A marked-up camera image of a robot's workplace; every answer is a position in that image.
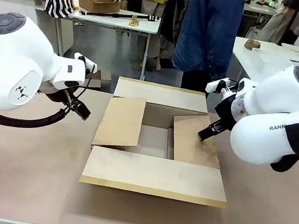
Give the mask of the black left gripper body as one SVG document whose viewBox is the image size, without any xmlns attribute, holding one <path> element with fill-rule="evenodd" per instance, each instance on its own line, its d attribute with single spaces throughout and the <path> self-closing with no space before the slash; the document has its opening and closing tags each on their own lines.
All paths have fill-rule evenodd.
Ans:
<svg viewBox="0 0 299 224">
<path fill-rule="evenodd" d="M 74 97 L 74 90 L 72 89 L 64 89 L 64 90 L 57 90 L 54 93 L 45 93 L 42 90 L 38 90 L 39 94 L 45 94 L 48 99 L 53 102 L 62 103 L 64 105 L 68 105 Z"/>
</svg>

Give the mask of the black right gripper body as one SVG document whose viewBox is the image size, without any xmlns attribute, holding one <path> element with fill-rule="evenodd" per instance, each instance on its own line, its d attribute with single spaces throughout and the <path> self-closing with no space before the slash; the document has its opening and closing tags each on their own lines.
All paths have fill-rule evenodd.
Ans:
<svg viewBox="0 0 299 224">
<path fill-rule="evenodd" d="M 234 95 L 231 95 L 227 98 L 224 98 L 222 102 L 220 102 L 215 107 L 215 111 L 219 116 L 219 121 L 221 124 L 224 125 L 231 125 L 234 126 L 236 124 L 236 120 L 234 119 L 234 116 L 232 115 L 232 103 L 235 99 Z"/>
</svg>

